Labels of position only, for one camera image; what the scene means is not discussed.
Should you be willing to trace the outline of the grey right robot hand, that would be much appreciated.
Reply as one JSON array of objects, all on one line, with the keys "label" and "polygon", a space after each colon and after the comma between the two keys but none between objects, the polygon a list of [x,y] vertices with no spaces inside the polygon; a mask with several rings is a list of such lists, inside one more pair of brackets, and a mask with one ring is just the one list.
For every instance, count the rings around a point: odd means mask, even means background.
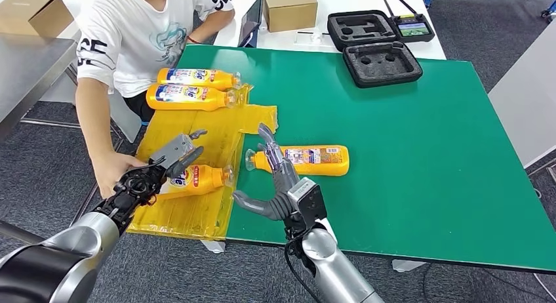
[{"label": "grey right robot hand", "polygon": [[262,149],[271,169],[275,195],[269,201],[262,201],[252,199],[246,193],[235,190],[232,193],[232,198],[244,210],[259,214],[270,220],[284,220],[294,212],[294,207],[288,198],[287,192],[299,182],[300,178],[290,159],[284,156],[280,146],[276,143],[270,128],[260,123],[258,134],[264,140]]}]

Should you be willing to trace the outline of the person's right hand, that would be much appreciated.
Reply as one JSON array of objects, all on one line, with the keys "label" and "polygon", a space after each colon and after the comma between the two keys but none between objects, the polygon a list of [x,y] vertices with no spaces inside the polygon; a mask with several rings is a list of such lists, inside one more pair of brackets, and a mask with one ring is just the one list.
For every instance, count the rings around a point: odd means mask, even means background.
[{"label": "person's right hand", "polygon": [[92,158],[92,166],[101,197],[103,199],[111,197],[114,194],[114,186],[130,168],[145,165],[144,162],[131,155],[115,151],[95,155]]}]

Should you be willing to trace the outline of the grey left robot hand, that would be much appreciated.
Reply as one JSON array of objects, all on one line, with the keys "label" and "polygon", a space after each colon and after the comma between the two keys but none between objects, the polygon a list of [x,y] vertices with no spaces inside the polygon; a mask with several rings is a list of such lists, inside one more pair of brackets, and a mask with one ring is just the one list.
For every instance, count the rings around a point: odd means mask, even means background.
[{"label": "grey left robot hand", "polygon": [[184,136],[182,142],[185,146],[184,154],[181,155],[166,171],[168,178],[178,178],[195,160],[197,160],[204,151],[203,146],[195,146],[193,141],[201,135],[208,133],[206,129],[199,129]]}]

